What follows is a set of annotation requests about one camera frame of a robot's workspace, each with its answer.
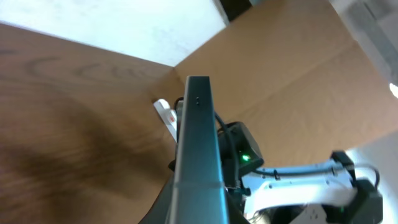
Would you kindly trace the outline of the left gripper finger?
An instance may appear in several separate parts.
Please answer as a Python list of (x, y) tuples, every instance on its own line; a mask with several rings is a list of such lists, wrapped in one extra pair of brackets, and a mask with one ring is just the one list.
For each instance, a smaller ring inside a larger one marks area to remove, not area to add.
[(174, 175), (166, 181), (150, 210), (139, 224), (166, 224), (169, 217), (169, 208), (172, 200)]

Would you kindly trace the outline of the Galaxy smartphone with bronze screen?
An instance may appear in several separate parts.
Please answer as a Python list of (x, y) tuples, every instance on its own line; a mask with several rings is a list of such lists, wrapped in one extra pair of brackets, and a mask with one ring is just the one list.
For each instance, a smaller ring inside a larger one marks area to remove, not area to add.
[(168, 223), (229, 223), (209, 77), (187, 78)]

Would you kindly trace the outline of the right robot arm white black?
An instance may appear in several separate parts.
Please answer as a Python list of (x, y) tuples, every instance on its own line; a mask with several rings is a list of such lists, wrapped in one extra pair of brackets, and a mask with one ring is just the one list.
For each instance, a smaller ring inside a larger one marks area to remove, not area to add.
[(380, 223), (384, 215), (381, 175), (354, 163), (345, 151), (306, 166), (264, 167), (257, 142), (242, 122), (220, 125), (218, 142), (234, 220), (249, 223), (270, 212), (272, 223), (313, 220), (319, 206), (327, 223)]

